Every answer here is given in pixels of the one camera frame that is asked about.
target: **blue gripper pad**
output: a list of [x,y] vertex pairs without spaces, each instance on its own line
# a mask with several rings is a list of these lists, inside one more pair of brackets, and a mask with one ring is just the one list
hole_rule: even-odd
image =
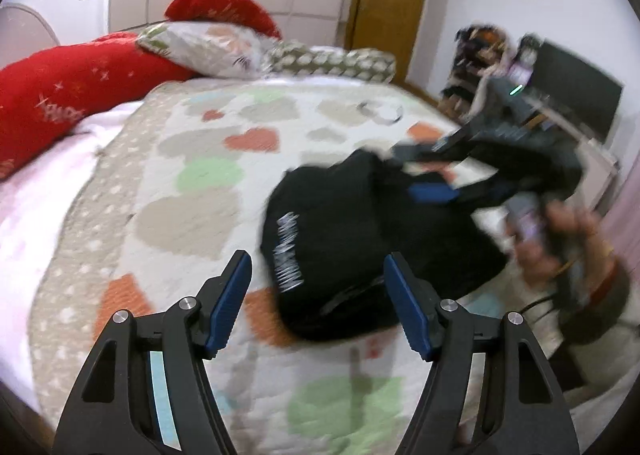
[[420,204],[446,204],[460,196],[460,190],[445,182],[414,182],[408,189],[411,198]]
[[431,361],[431,342],[429,341],[429,321],[420,310],[402,271],[391,255],[386,255],[384,263],[386,292],[394,304],[396,314],[409,346],[422,359]]
[[244,295],[249,288],[251,272],[251,257],[244,253],[211,312],[211,327],[205,350],[213,357],[219,350],[226,347],[231,329],[233,329],[240,312]]

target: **patterned pillow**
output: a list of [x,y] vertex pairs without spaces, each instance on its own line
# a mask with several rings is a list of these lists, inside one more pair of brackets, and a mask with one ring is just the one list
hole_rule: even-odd
[[136,43],[204,76],[254,79],[275,40],[235,24],[163,22],[142,31]]
[[338,47],[307,47],[300,42],[280,42],[268,53],[268,72],[284,76],[346,76],[389,83],[396,73],[396,57],[389,52],[364,48],[346,51]]

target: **green light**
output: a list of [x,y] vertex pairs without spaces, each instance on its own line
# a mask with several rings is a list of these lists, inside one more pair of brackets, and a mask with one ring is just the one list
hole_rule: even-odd
[[514,90],[509,92],[509,95],[513,96],[514,94],[517,94],[518,92],[520,92],[522,89],[524,89],[524,85],[518,85]]

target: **floral pillow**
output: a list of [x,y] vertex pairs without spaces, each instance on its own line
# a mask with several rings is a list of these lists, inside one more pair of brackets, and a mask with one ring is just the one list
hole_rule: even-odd
[[144,29],[136,43],[203,76],[255,79],[275,40],[253,29],[215,22],[162,22]]

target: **red pillow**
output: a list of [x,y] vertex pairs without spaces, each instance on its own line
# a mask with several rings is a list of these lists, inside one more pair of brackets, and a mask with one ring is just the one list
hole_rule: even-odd
[[136,47],[118,32],[46,49],[0,70],[0,179],[63,137],[78,121],[143,98],[194,73]]
[[206,19],[251,28],[282,40],[269,13],[254,0],[174,0],[164,12],[169,20]]

